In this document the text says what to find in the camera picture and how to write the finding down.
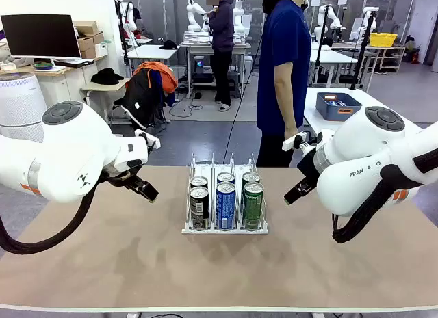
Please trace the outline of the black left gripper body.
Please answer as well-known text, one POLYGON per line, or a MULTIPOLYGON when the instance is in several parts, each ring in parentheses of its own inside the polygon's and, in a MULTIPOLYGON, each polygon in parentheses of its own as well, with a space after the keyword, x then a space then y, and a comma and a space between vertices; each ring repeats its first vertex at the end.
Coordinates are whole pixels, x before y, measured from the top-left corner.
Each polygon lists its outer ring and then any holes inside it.
POLYGON ((114 166, 107 165, 101 172, 101 182, 107 181, 115 187, 126 187, 127 189, 144 189, 144 181, 137 176, 143 166, 139 159, 127 162, 128 169, 120 172, 114 166))

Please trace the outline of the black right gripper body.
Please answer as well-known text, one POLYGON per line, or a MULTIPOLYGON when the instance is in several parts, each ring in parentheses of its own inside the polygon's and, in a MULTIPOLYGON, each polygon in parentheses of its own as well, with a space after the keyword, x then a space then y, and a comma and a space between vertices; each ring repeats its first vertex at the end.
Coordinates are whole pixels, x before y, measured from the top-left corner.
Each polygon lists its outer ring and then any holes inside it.
POLYGON ((301 161, 298 163, 297 168, 305 176, 302 182, 309 187, 315 187, 317 185, 320 173, 315 167, 313 161, 316 150, 312 150, 304 155, 301 161))

